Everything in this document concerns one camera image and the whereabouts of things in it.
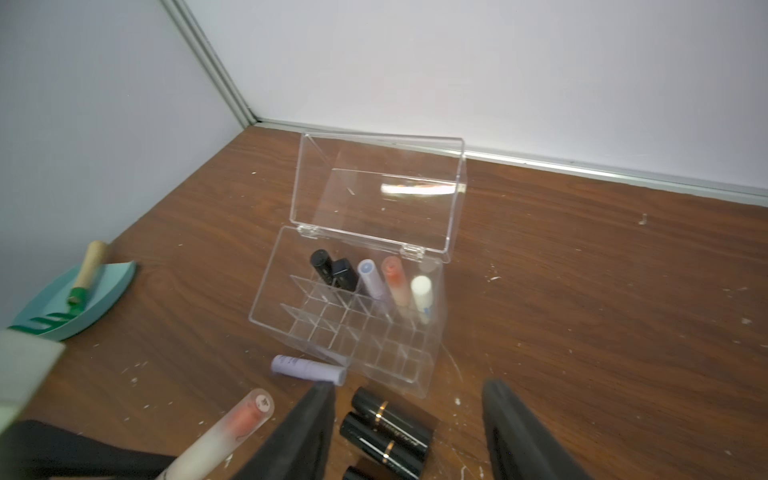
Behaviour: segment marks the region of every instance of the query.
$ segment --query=frosted tube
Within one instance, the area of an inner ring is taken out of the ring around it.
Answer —
[[[197,439],[157,480],[203,480],[241,443],[270,419],[272,396],[255,389]]]
[[[357,265],[357,273],[366,285],[368,294],[377,300],[384,300],[387,297],[387,288],[384,285],[376,264],[371,259],[365,259]]]
[[[346,369],[342,366],[297,359],[292,356],[278,355],[272,360],[272,371],[298,379],[316,382],[333,382],[336,386],[344,385]]]
[[[382,272],[386,278],[392,299],[397,306],[408,307],[411,303],[411,293],[408,291],[406,272],[402,269],[402,261],[398,257],[386,257],[382,262]]]

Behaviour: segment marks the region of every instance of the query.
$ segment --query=lip gloss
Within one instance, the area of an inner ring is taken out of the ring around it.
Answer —
[[[390,437],[371,430],[366,421],[355,413],[346,414],[339,433],[402,478],[418,480],[422,474],[424,462],[420,458]]]
[[[408,288],[406,272],[402,269],[400,258],[386,257],[382,262],[382,272],[395,304],[401,309],[407,309],[411,303],[411,290]]]
[[[270,419],[272,396],[252,390],[214,426],[179,455],[156,480],[202,480],[241,443]]]

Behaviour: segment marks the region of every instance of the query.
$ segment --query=organizer compartment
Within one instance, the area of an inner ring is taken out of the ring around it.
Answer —
[[[449,147],[454,157],[434,152]],[[465,185],[460,139],[304,134],[295,227],[280,229],[251,322],[288,346],[423,398],[447,320],[443,268]],[[371,259],[380,275],[386,257],[401,257],[409,282],[418,275],[432,281],[429,321],[413,300],[397,307],[373,299],[362,281],[355,291],[326,285],[310,265],[319,249],[355,270]]]

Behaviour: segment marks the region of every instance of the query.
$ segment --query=black lipstick tube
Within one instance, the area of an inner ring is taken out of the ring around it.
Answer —
[[[407,446],[424,460],[432,442],[432,432],[421,423],[400,412],[387,401],[360,387],[352,397],[352,407],[373,426]]]
[[[418,480],[424,462],[406,447],[381,432],[374,432],[365,419],[355,413],[344,417],[339,433],[368,456],[406,480]]]
[[[327,285],[333,285],[333,273],[331,266],[333,261],[331,256],[325,250],[315,250],[310,256],[310,263],[315,268],[315,271],[320,278],[323,279]]]
[[[360,470],[358,470],[355,467],[348,467],[346,472],[344,472],[344,477],[342,478],[342,480],[373,480],[373,478],[362,473]]]
[[[336,286],[354,292],[357,288],[357,272],[352,268],[352,264],[346,258],[342,258],[333,262],[332,266],[333,279],[336,281]]]

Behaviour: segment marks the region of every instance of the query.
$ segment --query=hinge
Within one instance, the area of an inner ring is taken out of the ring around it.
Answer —
[[[419,247],[418,245],[403,245],[400,247],[400,256],[407,258],[408,260],[415,260],[417,262],[422,261],[424,258],[424,252],[426,248]]]
[[[317,238],[320,236],[320,228],[314,225],[299,225],[296,230],[302,237]]]

